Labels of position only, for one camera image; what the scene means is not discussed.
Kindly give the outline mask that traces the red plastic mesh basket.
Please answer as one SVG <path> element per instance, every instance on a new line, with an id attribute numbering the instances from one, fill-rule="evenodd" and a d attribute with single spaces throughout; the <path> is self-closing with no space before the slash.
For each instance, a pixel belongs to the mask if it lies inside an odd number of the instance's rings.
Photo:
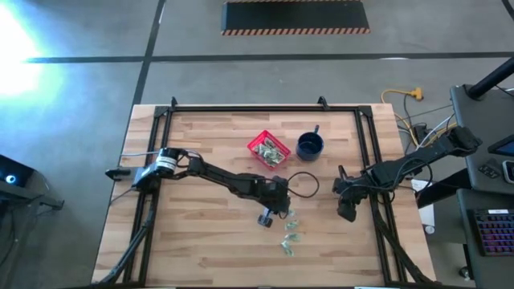
<path id="1" fill-rule="evenodd" d="M 265 161 L 262 157 L 262 153 L 257 153 L 255 151 L 255 147 L 260 144 L 266 142 L 267 145 L 275 146 L 280 150 L 280 156 L 283 158 L 283 161 L 278 164 L 277 166 L 271 166 L 270 162 Z M 250 154 L 255 157 L 262 165 L 264 165 L 267 169 L 273 171 L 278 169 L 281 165 L 283 165 L 286 160 L 291 155 L 291 150 L 277 137 L 275 137 L 271 132 L 268 130 L 263 130 L 261 133 L 259 133 L 256 137 L 254 137 L 248 144 L 247 149 L 250 151 Z"/>

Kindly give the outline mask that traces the dark blue ceramic mug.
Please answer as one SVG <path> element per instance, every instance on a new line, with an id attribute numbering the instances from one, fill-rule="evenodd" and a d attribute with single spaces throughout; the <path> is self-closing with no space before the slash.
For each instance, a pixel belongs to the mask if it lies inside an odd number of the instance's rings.
<path id="1" fill-rule="evenodd" d="M 317 124 L 312 132 L 303 133 L 296 144 L 296 155 L 302 161 L 316 161 L 324 149 L 324 140 L 319 135 Z"/>

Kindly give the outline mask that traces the black keyboard desk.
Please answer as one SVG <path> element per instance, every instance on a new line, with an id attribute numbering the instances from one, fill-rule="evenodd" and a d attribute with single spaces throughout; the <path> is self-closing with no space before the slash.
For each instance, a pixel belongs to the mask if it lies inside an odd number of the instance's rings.
<path id="1" fill-rule="evenodd" d="M 458 189 L 457 199 L 469 255 L 469 266 L 479 289 L 514 289 L 514 256 L 484 257 L 471 231 L 468 210 L 514 209 L 514 197 L 501 193 Z"/>

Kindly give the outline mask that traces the small black pad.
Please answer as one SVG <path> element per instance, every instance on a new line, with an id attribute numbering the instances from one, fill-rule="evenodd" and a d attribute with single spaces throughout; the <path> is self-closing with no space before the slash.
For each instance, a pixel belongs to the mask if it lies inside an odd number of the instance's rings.
<path id="1" fill-rule="evenodd" d="M 498 165 L 495 165 L 494 163 L 484 163 L 482 164 L 478 170 L 486 177 L 489 177 L 491 179 L 496 179 L 501 174 L 501 169 L 498 167 Z"/>

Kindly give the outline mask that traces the black monitor stand pole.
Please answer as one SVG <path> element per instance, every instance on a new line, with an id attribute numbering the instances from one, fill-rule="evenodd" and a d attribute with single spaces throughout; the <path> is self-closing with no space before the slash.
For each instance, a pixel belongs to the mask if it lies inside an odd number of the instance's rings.
<path id="1" fill-rule="evenodd" d="M 501 64 L 478 83 L 466 88 L 467 96 L 473 100 L 482 100 L 488 91 L 512 74 L 514 74 L 514 57 Z"/>

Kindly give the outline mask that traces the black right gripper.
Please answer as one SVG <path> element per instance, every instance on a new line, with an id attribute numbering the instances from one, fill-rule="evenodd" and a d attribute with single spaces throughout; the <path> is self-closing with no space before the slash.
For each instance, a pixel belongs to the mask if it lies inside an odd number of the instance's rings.
<path id="1" fill-rule="evenodd" d="M 363 169 L 359 177 L 349 176 L 342 165 L 338 166 L 339 179 L 332 184 L 332 192 L 337 193 L 337 213 L 349 222 L 356 220 L 356 206 L 361 204 L 363 199 L 369 195 L 371 179 L 368 169 Z"/>

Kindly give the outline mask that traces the grey desk top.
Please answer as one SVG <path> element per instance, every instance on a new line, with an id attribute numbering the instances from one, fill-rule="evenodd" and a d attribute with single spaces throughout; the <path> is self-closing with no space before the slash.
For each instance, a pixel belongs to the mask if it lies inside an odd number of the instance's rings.
<path id="1" fill-rule="evenodd" d="M 471 186 L 477 190 L 514 195 L 514 184 L 504 180 L 502 168 L 504 161 L 514 161 L 514 157 L 487 151 L 490 145 L 514 134 L 514 92 L 492 89 L 477 101 L 469 98 L 465 89 L 465 86 L 453 87 L 451 101 L 458 125 L 469 128 L 483 142 L 475 153 L 466 157 Z M 496 179 L 484 176 L 478 170 L 484 163 L 498 165 L 500 176 Z"/>

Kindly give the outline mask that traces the black keyboard red backlight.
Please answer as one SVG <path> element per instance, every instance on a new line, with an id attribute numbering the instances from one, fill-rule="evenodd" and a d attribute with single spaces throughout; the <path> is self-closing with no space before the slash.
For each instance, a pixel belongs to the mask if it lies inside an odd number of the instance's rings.
<path id="1" fill-rule="evenodd" d="M 514 256 L 514 209 L 468 210 L 467 216 L 482 256 Z"/>

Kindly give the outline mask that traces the black device blue light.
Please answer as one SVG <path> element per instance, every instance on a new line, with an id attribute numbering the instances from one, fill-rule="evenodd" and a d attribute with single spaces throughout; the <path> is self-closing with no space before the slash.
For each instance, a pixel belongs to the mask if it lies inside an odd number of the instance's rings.
<path id="1" fill-rule="evenodd" d="M 0 154 L 0 181 L 8 185 L 25 187 L 34 169 Z"/>

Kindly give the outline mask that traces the black mat orange striped edges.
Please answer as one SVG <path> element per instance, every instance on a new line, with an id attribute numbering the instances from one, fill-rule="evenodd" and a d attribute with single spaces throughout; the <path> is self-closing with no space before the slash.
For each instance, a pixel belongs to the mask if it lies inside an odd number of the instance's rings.
<path id="1" fill-rule="evenodd" d="M 222 5 L 221 35 L 366 35 L 361 0 L 230 0 Z"/>

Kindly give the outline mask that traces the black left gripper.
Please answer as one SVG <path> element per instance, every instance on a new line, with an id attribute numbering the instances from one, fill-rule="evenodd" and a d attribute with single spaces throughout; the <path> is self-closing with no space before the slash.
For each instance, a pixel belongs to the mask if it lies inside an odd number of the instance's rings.
<path id="1" fill-rule="evenodd" d="M 264 211 L 258 217 L 258 223 L 264 227 L 271 227 L 272 214 L 285 219 L 290 210 L 291 199 L 288 196 L 288 180 L 274 176 L 268 182 L 264 182 L 259 188 L 258 203 L 264 206 Z"/>

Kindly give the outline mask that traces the white paper sheet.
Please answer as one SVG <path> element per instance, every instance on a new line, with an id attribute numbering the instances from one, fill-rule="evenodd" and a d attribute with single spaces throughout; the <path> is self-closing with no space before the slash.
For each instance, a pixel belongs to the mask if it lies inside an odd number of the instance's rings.
<path id="1" fill-rule="evenodd" d="M 425 189 L 426 187 L 430 187 L 432 185 L 429 181 L 424 180 L 418 180 L 418 179 L 412 179 L 411 181 L 412 188 L 418 192 L 422 189 Z M 432 226 L 435 227 L 435 221 L 434 221 L 434 206 L 428 205 L 418 210 L 422 224 L 424 226 Z"/>

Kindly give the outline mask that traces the black power strip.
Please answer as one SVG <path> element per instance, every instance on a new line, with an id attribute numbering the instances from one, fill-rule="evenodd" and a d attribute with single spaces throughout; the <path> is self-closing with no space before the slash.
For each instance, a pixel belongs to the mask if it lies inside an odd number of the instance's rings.
<path id="1" fill-rule="evenodd" d="M 421 143 L 422 140 L 428 135 L 430 129 L 427 127 L 427 124 L 415 124 L 412 128 L 414 137 L 418 143 Z"/>

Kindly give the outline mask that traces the computer monitor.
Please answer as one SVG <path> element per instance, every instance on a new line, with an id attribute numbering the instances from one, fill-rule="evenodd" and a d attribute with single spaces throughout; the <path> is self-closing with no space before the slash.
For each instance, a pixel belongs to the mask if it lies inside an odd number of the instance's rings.
<path id="1" fill-rule="evenodd" d="M 514 134 L 491 144 L 487 148 L 487 151 L 490 154 L 514 157 Z"/>

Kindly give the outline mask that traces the black table clamp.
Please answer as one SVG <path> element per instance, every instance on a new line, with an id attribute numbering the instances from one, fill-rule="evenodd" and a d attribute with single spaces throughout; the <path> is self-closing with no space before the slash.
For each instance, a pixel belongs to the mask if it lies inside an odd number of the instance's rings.
<path id="1" fill-rule="evenodd" d="M 105 175 L 113 181 L 128 180 L 131 178 L 132 170 L 127 168 L 108 169 Z"/>

